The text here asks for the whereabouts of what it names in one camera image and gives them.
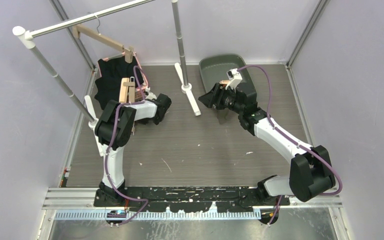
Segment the grey-brown underwear with beige waistband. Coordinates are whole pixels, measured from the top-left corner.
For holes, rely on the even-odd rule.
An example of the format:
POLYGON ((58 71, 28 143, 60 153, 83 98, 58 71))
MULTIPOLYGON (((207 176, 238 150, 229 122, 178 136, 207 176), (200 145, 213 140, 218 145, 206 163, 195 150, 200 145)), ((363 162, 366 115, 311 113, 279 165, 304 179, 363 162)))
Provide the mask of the grey-brown underwear with beige waistband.
MULTIPOLYGON (((220 106, 225 106, 226 104, 224 103, 226 100, 227 95, 229 95, 232 91, 230 86, 227 86, 227 84, 230 82, 230 80, 221 80, 219 82, 219 90, 220 90, 220 106)), ((229 109, 228 108, 223 108, 219 109, 217 111, 217 119, 220 125, 225 124, 228 121, 228 114, 229 114, 229 109)))

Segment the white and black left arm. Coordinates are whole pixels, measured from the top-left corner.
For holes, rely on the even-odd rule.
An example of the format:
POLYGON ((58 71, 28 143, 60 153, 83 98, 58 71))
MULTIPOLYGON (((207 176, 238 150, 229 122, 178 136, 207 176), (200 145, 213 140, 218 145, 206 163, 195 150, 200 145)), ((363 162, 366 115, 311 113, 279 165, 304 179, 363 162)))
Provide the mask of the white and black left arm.
POLYGON ((152 121, 158 125, 172 104, 165 94, 156 99, 145 99, 134 103, 120 103, 110 100, 103 110, 94 134, 102 146, 104 174, 97 191, 99 199, 105 199, 113 206, 121 206, 126 200, 123 156, 134 127, 139 121, 152 121))

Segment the beige clip hanger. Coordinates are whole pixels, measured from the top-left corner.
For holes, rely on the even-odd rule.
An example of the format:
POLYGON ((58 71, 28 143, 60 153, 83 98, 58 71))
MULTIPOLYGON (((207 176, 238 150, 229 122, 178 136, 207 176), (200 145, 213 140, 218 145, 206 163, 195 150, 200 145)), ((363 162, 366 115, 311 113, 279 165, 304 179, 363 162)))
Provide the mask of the beige clip hanger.
POLYGON ((135 55, 134 48, 132 46, 125 47, 124 44, 122 44, 119 41, 116 41, 106 35, 103 35, 99 31, 99 27, 101 25, 99 17, 95 14, 94 17, 98 21, 98 26, 96 27, 96 30, 93 30, 83 24, 77 24, 72 27, 72 33, 73 36, 77 39, 81 37, 81 34, 86 35, 87 37, 94 39, 110 48, 113 48, 124 55, 125 61, 129 64, 133 62, 133 57, 135 55))
POLYGON ((134 77, 121 79, 118 102, 131 104, 136 102, 136 83, 134 77))

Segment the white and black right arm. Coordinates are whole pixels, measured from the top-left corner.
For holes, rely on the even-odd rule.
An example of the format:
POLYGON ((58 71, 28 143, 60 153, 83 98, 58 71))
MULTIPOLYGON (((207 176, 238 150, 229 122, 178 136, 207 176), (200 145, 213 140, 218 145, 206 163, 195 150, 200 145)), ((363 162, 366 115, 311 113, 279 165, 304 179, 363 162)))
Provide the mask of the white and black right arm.
POLYGON ((287 176, 274 175, 258 182, 261 204, 271 205, 277 196, 294 196, 307 202, 336 186, 327 149, 302 142, 280 127, 258 106, 257 93, 250 84, 240 83, 231 89, 216 83, 198 100, 207 108, 235 112, 244 130, 269 144, 289 163, 287 176))

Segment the black underwear with beige waistband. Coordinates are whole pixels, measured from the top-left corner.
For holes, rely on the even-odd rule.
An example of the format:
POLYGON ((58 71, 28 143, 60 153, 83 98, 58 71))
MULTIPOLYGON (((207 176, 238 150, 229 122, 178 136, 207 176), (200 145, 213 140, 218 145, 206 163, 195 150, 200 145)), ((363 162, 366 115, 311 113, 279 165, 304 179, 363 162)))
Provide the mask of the black underwear with beige waistband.
POLYGON ((134 77, 132 65, 104 65, 100 68, 101 77, 95 81, 97 93, 94 98, 102 110, 110 100, 118 101, 122 78, 134 77))

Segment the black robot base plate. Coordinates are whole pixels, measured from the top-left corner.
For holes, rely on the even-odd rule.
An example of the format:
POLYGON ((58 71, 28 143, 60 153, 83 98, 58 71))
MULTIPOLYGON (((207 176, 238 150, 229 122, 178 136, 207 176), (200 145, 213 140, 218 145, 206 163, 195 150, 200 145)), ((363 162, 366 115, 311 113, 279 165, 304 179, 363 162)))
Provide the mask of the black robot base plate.
POLYGON ((118 195, 107 186, 95 192, 94 207, 127 207, 137 211, 142 206, 141 199, 147 199, 144 212, 162 213, 205 213, 212 205, 218 213, 245 213, 254 207, 272 209, 278 197, 265 196, 259 187, 253 186, 129 186, 121 192, 130 200, 118 195))

